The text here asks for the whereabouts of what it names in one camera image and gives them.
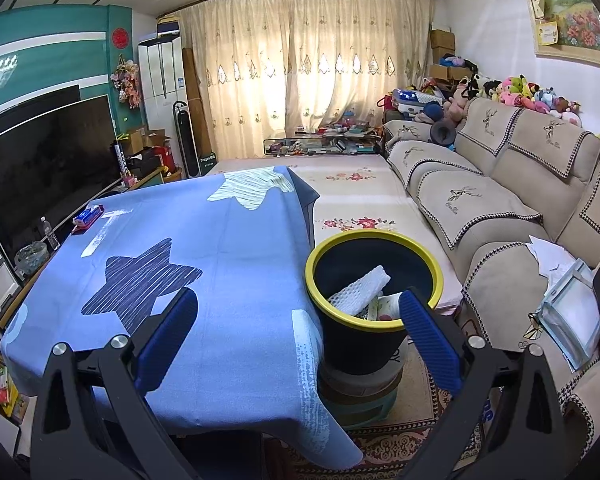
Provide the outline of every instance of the water bottle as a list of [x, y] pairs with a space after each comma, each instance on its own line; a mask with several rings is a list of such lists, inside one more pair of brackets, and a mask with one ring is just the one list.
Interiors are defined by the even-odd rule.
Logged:
[[40, 218], [40, 220], [42, 222], [42, 228], [45, 230], [46, 239], [49, 240], [49, 244], [51, 245], [51, 250], [57, 250], [58, 247], [60, 247], [60, 242], [58, 242], [56, 234], [51, 228], [51, 224], [45, 217]]

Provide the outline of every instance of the blue tablecloth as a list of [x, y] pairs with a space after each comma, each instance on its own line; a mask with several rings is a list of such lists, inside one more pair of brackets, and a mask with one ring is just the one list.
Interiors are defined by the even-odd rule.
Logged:
[[317, 465], [357, 464], [360, 450], [316, 391], [322, 336], [304, 264], [317, 197], [276, 167], [98, 200], [105, 214], [64, 242], [2, 340], [16, 386], [37, 394], [56, 342], [100, 348], [188, 286], [198, 318], [146, 396], [167, 431], [250, 428]]

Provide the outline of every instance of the white star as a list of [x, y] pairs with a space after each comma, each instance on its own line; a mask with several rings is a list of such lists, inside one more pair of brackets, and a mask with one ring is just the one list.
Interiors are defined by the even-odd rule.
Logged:
[[284, 175], [273, 171], [273, 166], [256, 170], [232, 171], [224, 174], [224, 184], [207, 200], [212, 202], [235, 197], [243, 207], [253, 211], [260, 207], [267, 191], [272, 187], [278, 187], [284, 193], [294, 190]]

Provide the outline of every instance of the framed painting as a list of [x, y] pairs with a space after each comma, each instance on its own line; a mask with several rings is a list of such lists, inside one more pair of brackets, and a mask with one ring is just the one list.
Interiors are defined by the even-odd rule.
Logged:
[[534, 17], [534, 3], [526, 0], [531, 17], [536, 56], [558, 57], [600, 66], [600, 13], [591, 0], [544, 0], [543, 22], [558, 24], [558, 42], [542, 45]]

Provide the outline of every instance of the blue gripper pad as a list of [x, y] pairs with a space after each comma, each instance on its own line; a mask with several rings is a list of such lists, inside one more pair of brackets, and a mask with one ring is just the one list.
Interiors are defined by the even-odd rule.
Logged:
[[171, 300], [167, 316], [155, 329], [136, 360], [136, 390], [144, 396], [157, 390], [198, 316], [198, 298], [182, 288]]
[[400, 295], [400, 318], [418, 353], [441, 390], [456, 396], [462, 389], [460, 358], [429, 310], [410, 291]]

